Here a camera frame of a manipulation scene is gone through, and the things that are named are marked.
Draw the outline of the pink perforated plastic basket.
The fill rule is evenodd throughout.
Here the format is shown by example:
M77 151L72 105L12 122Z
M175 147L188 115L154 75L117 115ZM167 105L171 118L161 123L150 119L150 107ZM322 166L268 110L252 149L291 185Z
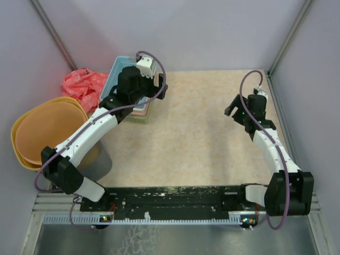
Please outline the pink perforated plastic basket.
M130 114L129 114L129 117L142 117L142 116L146 116L147 114L147 111L148 111L148 108L146 109L145 112L142 112L142 113L138 113L138 112L134 112L132 111Z

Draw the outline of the white perforated plastic basket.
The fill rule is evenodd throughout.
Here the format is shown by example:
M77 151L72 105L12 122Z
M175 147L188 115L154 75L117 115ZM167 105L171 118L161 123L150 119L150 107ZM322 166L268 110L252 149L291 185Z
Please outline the white perforated plastic basket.
M142 113L142 112L145 112L147 108L148 108L148 104L145 104L145 105L142 105L142 106L135 107L133 109L133 111L138 112L138 113Z

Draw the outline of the blue perforated plastic basket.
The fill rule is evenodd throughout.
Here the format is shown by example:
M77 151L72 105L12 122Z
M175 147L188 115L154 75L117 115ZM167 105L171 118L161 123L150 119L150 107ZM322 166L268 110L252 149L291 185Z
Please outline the blue perforated plastic basket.
M141 77L141 74L136 63L139 59L134 61L127 56L116 58L100 95L100 107L109 109L125 105L138 107L149 103L148 97L138 98L138 77Z

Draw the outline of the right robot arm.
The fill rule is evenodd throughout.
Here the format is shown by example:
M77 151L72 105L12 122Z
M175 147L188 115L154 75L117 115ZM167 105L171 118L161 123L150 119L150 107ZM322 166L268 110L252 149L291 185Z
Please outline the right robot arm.
M250 94L246 98L237 95L225 109L225 115L244 126L272 173L268 185L244 185L244 192L237 197L237 204L243 210L250 210L258 204L265 208L269 216L308 215L314 177L310 172L301 171L288 155L274 123L266 119L266 104L267 96L264 95Z

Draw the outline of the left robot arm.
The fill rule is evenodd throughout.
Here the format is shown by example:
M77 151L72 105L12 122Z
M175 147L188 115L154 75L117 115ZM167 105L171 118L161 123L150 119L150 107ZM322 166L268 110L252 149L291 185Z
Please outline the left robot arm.
M106 210L111 204L109 192L82 175L78 166L108 131L119 125L133 108L142 105L142 98L164 99L168 89L166 78L166 72L156 73L153 67L146 74L142 74L138 65L122 68L93 115L64 142L42 150L38 173L65 194L86 198L98 210Z

